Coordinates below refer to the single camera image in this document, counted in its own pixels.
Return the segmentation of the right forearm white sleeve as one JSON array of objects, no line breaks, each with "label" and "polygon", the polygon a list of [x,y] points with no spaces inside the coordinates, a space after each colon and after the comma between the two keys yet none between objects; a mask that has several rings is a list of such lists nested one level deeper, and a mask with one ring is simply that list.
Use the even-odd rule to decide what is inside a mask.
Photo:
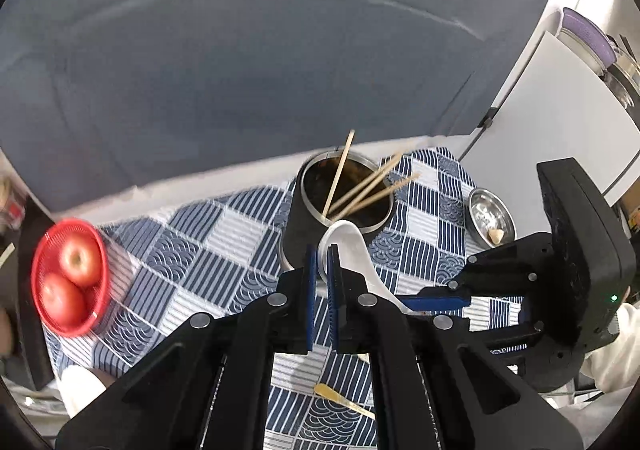
[{"label": "right forearm white sleeve", "polygon": [[582,374],[592,378],[597,389],[605,394],[634,386],[639,378],[638,304],[620,305],[616,319],[620,328],[616,340],[590,352],[582,364]]}]

